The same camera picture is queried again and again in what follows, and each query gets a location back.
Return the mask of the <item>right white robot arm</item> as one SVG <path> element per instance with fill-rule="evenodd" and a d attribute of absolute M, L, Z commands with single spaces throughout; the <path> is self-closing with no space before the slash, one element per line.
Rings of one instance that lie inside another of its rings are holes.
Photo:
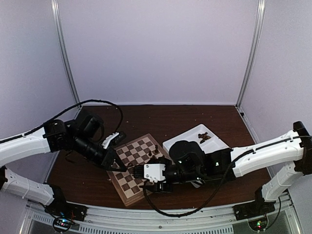
<path fill-rule="evenodd" d="M 258 189 L 250 204 L 254 215 L 262 214 L 299 177 L 312 173 L 312 137 L 297 121 L 280 137 L 259 144 L 205 153 L 199 143 L 180 140 L 169 149 L 169 158 L 153 157 L 134 167 L 134 177 L 152 183 L 151 192 L 168 193 L 172 185 L 205 180 L 226 182 L 275 164 L 285 166 Z"/>

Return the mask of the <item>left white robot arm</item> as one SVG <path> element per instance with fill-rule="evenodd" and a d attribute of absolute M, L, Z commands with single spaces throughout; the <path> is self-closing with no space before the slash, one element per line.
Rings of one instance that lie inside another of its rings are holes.
<path fill-rule="evenodd" d="M 38 202 L 59 216 L 68 215 L 72 205 L 66 201 L 61 188 L 29 180 L 6 165 L 33 155 L 67 150 L 77 152 L 106 171 L 125 172 L 127 167 L 112 148 L 125 137 L 124 133 L 114 132 L 99 143 L 93 140 L 98 129 L 104 131 L 103 120 L 96 114 L 80 111 L 73 120 L 52 119 L 29 132 L 1 140 L 0 190 Z"/>

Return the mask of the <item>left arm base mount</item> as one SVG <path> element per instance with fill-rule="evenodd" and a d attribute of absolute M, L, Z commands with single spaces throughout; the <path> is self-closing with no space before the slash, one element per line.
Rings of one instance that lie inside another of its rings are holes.
<path fill-rule="evenodd" d="M 44 206 L 45 210 L 56 217 L 66 218 L 70 221 L 84 221 L 87 213 L 87 207 L 74 203 L 51 203 Z"/>

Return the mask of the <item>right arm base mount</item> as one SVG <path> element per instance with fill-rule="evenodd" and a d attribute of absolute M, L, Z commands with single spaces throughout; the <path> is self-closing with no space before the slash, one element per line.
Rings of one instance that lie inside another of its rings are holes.
<path fill-rule="evenodd" d="M 263 198 L 233 206 L 236 220 L 249 219 L 275 211 L 275 201 L 267 202 Z"/>

